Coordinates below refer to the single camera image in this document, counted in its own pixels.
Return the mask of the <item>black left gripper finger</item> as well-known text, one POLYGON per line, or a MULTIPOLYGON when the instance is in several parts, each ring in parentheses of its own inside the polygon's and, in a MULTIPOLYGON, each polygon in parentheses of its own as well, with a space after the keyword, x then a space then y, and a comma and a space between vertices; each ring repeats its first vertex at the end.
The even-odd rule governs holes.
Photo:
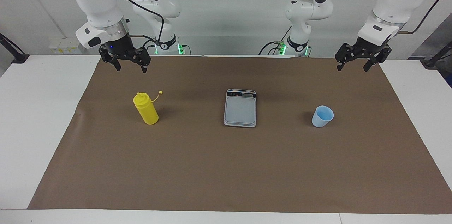
POLYGON ((387 57, 389 57, 389 54, 391 53, 391 48, 383 48, 379 52, 376 52, 376 54, 369 53, 368 54, 368 61, 363 66, 363 69, 365 72, 368 72, 372 66, 383 63, 387 57))
POLYGON ((341 45, 334 58, 337 62, 337 70, 341 71, 344 65, 349 62, 355 60, 355 54, 353 53, 353 46, 344 43, 341 45))

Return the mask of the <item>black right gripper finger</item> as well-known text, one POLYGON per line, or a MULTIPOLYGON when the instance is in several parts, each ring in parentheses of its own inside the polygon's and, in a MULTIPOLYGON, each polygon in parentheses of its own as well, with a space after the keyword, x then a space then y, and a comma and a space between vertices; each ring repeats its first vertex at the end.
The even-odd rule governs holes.
POLYGON ((151 62, 151 57, 145 48, 134 50, 134 63, 141 67, 143 73, 146 73, 151 62))
POLYGON ((110 54, 106 45, 100 45, 99 54, 103 62, 113 65, 118 72, 121 70, 121 65, 118 62, 118 57, 116 55, 110 54))

